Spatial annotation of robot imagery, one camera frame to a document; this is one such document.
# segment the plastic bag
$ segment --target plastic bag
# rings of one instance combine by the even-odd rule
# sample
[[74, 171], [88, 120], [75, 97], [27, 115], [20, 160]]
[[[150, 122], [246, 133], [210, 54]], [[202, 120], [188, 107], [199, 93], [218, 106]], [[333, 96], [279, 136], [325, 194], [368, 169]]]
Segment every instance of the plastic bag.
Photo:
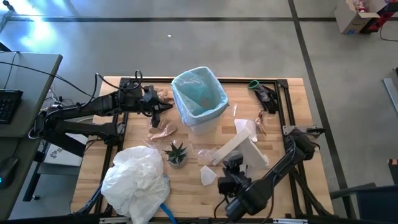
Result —
[[117, 153], [113, 163], [101, 193], [118, 214], [146, 224], [170, 192], [161, 155], [156, 149], [137, 146]]
[[214, 119], [228, 106], [228, 96], [207, 67], [198, 67], [175, 77], [172, 90], [182, 123], [187, 126]]

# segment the trash can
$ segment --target trash can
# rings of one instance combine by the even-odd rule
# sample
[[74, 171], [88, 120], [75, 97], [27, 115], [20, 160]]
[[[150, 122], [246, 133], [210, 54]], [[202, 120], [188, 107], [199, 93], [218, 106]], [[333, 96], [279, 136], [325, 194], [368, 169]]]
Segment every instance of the trash can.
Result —
[[194, 68], [175, 77], [172, 91], [182, 123], [196, 134], [217, 127], [228, 106], [228, 96], [207, 67]]

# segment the wooden tabletop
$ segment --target wooden tabletop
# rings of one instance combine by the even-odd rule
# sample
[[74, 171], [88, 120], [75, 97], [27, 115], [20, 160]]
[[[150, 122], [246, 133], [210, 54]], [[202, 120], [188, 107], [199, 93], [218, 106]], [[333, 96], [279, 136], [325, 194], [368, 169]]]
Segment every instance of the wooden tabletop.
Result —
[[[120, 78], [121, 77], [106, 77], [105, 79], [113, 85], [118, 86]], [[299, 126], [312, 125], [313, 123], [303, 80], [301, 78], [288, 78], [287, 80], [289, 83], [290, 97], [292, 100], [296, 124]], [[172, 96], [169, 83], [143, 83], [143, 85], [154, 85], [155, 89], [167, 90], [169, 95]], [[227, 143], [236, 134], [234, 119], [254, 119], [258, 115], [258, 111], [261, 109], [261, 105], [254, 95], [254, 92], [249, 91], [246, 85], [223, 84], [223, 87], [229, 97], [230, 106], [221, 115], [217, 128], [210, 133], [206, 133], [201, 136], [194, 135], [190, 128], [182, 124], [175, 106], [171, 110], [165, 111], [161, 114], [161, 119], [171, 119], [172, 122], [178, 126], [178, 131], [176, 133], [173, 133], [162, 142], [154, 144], [160, 151], [164, 160], [164, 173], [168, 174], [170, 177], [170, 195], [165, 203], [177, 218], [213, 217], [213, 210], [223, 197], [218, 193], [216, 180], [209, 186], [202, 186], [200, 180], [200, 169], [207, 163], [206, 160], [198, 156], [198, 152], [201, 149], [213, 149], [214, 147], [222, 146]], [[100, 95], [111, 93], [114, 90], [115, 89], [113, 87], [103, 83]], [[284, 111], [287, 111], [284, 99], [282, 91]], [[233, 116], [235, 105], [236, 113], [235, 116]], [[112, 122], [112, 117], [95, 116], [93, 122], [97, 124]], [[262, 134], [260, 130], [257, 130], [258, 142], [255, 144], [261, 152], [269, 158], [271, 163], [269, 168], [271, 168], [285, 154], [282, 142], [282, 133], [280, 130], [279, 115], [266, 113], [264, 122], [266, 125], [265, 129], [267, 136]], [[130, 113], [126, 127], [124, 148], [147, 146], [144, 140], [147, 137], [149, 123], [150, 118], [146, 118], [142, 114], [138, 115]], [[184, 142], [184, 145], [188, 147], [188, 162], [181, 169], [171, 168], [166, 161], [166, 155], [161, 151], [163, 146], [168, 145], [170, 141], [174, 139], [178, 142]], [[106, 146], [101, 141], [95, 142], [87, 150], [81, 164], [80, 174], [75, 194], [73, 196], [72, 211], [77, 211], [81, 208], [98, 187], [105, 152]], [[115, 153], [116, 148], [113, 149], [112, 158]], [[223, 176], [221, 164], [208, 167], [219, 177]], [[304, 162], [304, 167], [308, 186], [321, 204], [329, 212], [333, 213], [319, 151], [315, 152], [312, 160]], [[268, 169], [260, 170], [255, 174], [252, 174], [252, 176], [260, 178], [267, 171]], [[305, 211], [303, 195], [300, 187], [298, 186], [297, 188], [299, 189], [298, 196], [301, 209]], [[284, 217], [286, 213], [294, 215], [292, 193], [290, 191], [289, 179], [287, 177], [285, 177], [275, 187], [274, 203], [272, 217]], [[267, 215], [270, 206], [271, 205], [268, 204], [266, 209], [253, 217], [264, 218]], [[103, 206], [101, 209], [104, 210], [105, 207], [106, 200], [103, 200]], [[217, 210], [217, 217], [225, 217], [224, 207], [225, 203]], [[163, 211], [159, 210], [155, 214], [155, 217], [167, 216]]]

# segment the gray desk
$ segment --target gray desk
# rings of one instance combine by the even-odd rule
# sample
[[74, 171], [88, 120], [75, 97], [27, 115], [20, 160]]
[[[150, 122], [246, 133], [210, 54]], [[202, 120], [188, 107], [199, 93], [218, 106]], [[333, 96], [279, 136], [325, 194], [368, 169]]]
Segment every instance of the gray desk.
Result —
[[[11, 63], [13, 56], [13, 52], [0, 53], [0, 61]], [[61, 55], [20, 53], [16, 55], [14, 64], [56, 74], [61, 60]], [[0, 64], [0, 88], [4, 87], [9, 69], [10, 65]], [[10, 215], [40, 144], [39, 139], [28, 139], [26, 134], [34, 117], [38, 114], [52, 82], [53, 77], [50, 75], [19, 67], [12, 69], [7, 88], [21, 90], [24, 94], [12, 123], [0, 127], [0, 136], [2, 136], [0, 138], [0, 160], [12, 156], [14, 150], [17, 150], [16, 157], [19, 159], [19, 164], [13, 183], [7, 189], [0, 190], [0, 220], [6, 220]]]

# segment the cardboard box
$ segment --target cardboard box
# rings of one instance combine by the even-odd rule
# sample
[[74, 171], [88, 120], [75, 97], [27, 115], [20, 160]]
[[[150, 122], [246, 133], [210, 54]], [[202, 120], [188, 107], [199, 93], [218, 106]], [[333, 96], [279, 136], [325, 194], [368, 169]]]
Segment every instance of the cardboard box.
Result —
[[368, 12], [356, 12], [354, 0], [338, 0], [335, 17], [342, 34], [357, 34], [373, 18], [380, 18], [377, 14], [387, 5], [385, 0], [368, 0]]

